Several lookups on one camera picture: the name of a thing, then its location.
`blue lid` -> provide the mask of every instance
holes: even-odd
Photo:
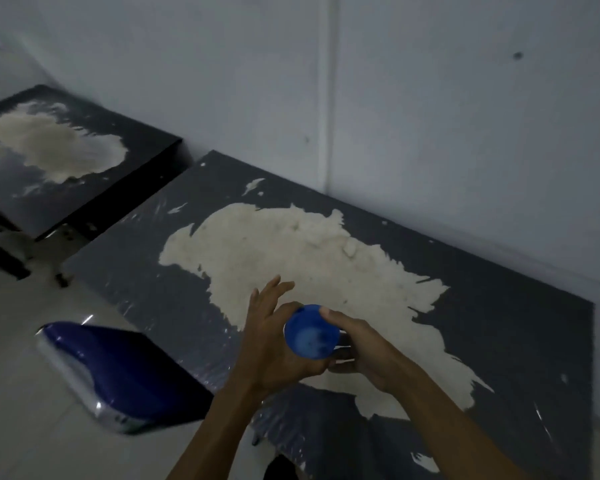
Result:
[[[287,345],[300,357],[327,358],[338,345],[340,329],[325,322],[318,310],[320,305],[305,305],[285,323]]]

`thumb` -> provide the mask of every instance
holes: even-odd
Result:
[[[320,307],[320,316],[324,320],[332,325],[336,325],[341,330],[349,332],[351,325],[354,323],[353,318],[346,316],[341,312],[334,312],[328,309],[326,306]]]

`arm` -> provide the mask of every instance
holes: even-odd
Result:
[[[293,287],[293,282],[280,283],[277,276],[261,292],[251,294],[235,366],[167,480],[227,478],[238,443],[263,400],[300,379],[323,373],[334,359],[346,358],[343,351],[325,360],[309,360],[287,347],[283,327],[302,305],[286,303],[277,310],[276,306]]]
[[[528,478],[419,365],[401,354],[367,322],[324,307],[320,314],[347,332],[354,349],[353,360],[336,363],[329,370],[360,372],[378,389],[393,395],[446,478]]]

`person's left hand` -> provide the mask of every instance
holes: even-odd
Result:
[[[303,358],[291,351],[283,328],[302,304],[285,303],[277,310],[276,306],[294,286],[294,282],[281,283],[276,276],[261,292],[254,289],[251,293],[240,354],[229,380],[247,386],[261,399],[300,379],[320,375],[336,360],[352,358],[349,347],[339,348],[323,360]]]

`white vertical strip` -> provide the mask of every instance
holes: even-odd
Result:
[[[318,190],[329,193],[340,0],[320,0],[318,14]]]

